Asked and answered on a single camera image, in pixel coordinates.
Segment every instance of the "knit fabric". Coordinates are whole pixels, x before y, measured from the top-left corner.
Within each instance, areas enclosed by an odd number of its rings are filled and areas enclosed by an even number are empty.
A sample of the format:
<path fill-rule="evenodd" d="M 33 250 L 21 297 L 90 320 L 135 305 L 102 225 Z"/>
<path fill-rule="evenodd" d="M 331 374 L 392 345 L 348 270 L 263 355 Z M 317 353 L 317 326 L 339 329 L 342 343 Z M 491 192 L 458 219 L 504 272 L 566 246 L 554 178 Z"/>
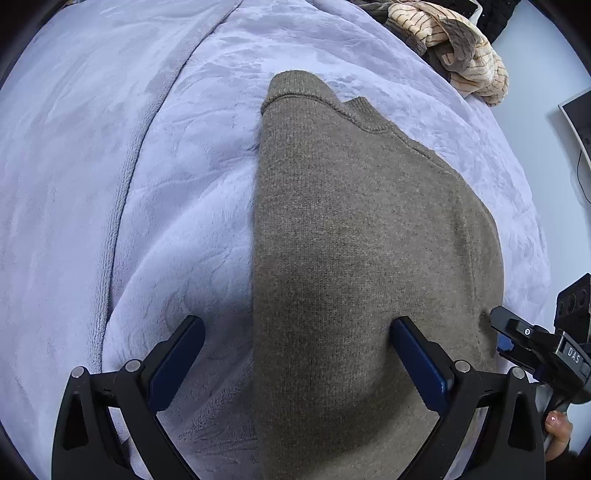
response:
<path fill-rule="evenodd" d="M 255 195 L 255 418 L 268 479 L 396 478 L 433 428 L 388 344 L 408 315 L 493 369 L 502 302 L 492 216 L 365 98 L 276 75 Z"/>

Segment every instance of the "cable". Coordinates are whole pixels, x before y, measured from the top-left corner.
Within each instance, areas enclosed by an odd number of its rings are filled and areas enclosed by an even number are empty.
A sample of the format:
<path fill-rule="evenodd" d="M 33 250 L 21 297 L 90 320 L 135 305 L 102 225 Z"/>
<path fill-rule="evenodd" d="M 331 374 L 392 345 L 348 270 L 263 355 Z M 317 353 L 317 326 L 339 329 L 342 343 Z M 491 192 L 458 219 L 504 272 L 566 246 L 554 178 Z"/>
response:
<path fill-rule="evenodd" d="M 581 150 L 581 153 L 579 154 L 579 161 L 577 162 L 577 180 L 579 181 L 579 186 L 581 187 L 581 192 L 583 192 L 583 195 L 585 196 L 585 200 L 587 200 L 588 203 L 591 203 L 589 201 L 589 199 L 587 198 L 587 195 L 585 194 L 585 190 L 583 189 L 583 186 L 581 185 L 581 179 L 579 178 L 579 165 L 581 163 L 581 155 L 583 154 L 583 150 Z"/>

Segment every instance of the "human hand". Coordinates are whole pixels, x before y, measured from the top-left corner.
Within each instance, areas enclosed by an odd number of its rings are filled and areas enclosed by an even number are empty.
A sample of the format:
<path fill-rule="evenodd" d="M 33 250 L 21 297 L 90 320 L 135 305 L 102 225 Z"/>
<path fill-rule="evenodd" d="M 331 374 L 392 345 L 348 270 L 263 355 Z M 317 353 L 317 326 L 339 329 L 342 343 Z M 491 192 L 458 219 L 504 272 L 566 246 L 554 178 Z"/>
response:
<path fill-rule="evenodd" d="M 573 432 L 573 424 L 569 422 L 566 413 L 553 410 L 548 413 L 544 425 L 546 431 L 554 436 L 545 454 L 546 462 L 549 462 L 564 452 Z"/>

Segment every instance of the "bed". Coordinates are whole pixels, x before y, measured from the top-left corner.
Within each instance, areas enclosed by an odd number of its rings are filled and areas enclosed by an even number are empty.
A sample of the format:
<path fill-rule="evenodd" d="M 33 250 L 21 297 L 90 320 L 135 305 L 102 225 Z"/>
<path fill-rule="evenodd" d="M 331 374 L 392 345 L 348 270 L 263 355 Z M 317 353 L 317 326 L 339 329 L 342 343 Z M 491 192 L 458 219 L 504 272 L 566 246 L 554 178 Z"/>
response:
<path fill-rule="evenodd" d="M 359 8 L 87 0 L 45 25 L 0 90 L 0 421 L 40 479 L 71 369 L 143 358 L 188 314 L 206 343 L 159 418 L 200 478 L 261 478 L 252 199 L 261 103 L 290 69 L 367 97 L 463 176 L 498 228 L 504 305 L 539 321 L 545 240 L 491 110 Z"/>

